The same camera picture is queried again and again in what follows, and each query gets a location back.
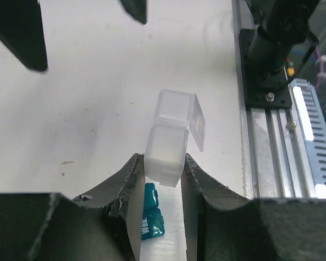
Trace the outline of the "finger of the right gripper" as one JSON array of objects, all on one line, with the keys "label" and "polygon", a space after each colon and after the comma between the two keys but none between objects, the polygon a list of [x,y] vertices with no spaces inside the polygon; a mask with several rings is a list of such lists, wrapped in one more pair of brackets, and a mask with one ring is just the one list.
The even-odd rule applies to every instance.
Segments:
[{"label": "finger of the right gripper", "polygon": [[0,1],[0,41],[27,69],[47,71],[39,1]]},{"label": "finger of the right gripper", "polygon": [[120,0],[120,3],[135,21],[147,23],[147,0]]}]

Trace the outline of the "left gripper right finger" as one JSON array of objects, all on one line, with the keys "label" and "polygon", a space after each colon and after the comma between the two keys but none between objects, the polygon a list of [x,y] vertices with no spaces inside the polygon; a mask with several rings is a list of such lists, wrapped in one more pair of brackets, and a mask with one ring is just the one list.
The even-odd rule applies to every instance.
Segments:
[{"label": "left gripper right finger", "polygon": [[181,192],[188,260],[326,260],[326,200],[250,200],[190,155]]}]

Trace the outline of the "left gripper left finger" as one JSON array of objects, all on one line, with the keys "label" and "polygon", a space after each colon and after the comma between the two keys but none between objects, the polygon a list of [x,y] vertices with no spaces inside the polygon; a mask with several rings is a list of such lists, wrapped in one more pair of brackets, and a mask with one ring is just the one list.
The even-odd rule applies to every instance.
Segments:
[{"label": "left gripper left finger", "polygon": [[74,199],[0,193],[0,260],[139,260],[144,191],[135,154]]}]

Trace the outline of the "clear pill organizer box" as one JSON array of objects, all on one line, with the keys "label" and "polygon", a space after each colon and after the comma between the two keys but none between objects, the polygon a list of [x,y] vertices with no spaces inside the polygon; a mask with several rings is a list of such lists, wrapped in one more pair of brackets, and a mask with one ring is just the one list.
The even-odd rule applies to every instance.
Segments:
[{"label": "clear pill organizer box", "polygon": [[184,169],[189,134],[202,152],[205,118],[197,95],[161,90],[144,155],[148,178],[168,187],[177,185]]}]

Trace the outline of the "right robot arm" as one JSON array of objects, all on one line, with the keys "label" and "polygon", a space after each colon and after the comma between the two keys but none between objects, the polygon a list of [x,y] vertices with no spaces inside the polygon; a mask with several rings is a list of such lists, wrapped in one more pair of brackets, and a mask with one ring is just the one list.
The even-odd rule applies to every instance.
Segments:
[{"label": "right robot arm", "polygon": [[[247,1],[254,24],[254,36],[242,61],[243,80],[258,90],[281,90],[296,75],[274,82],[294,45],[310,43],[300,72],[319,44],[309,27],[309,19],[318,1]],[[44,72],[48,68],[47,51],[38,1],[0,1],[0,40],[28,69]]]}]

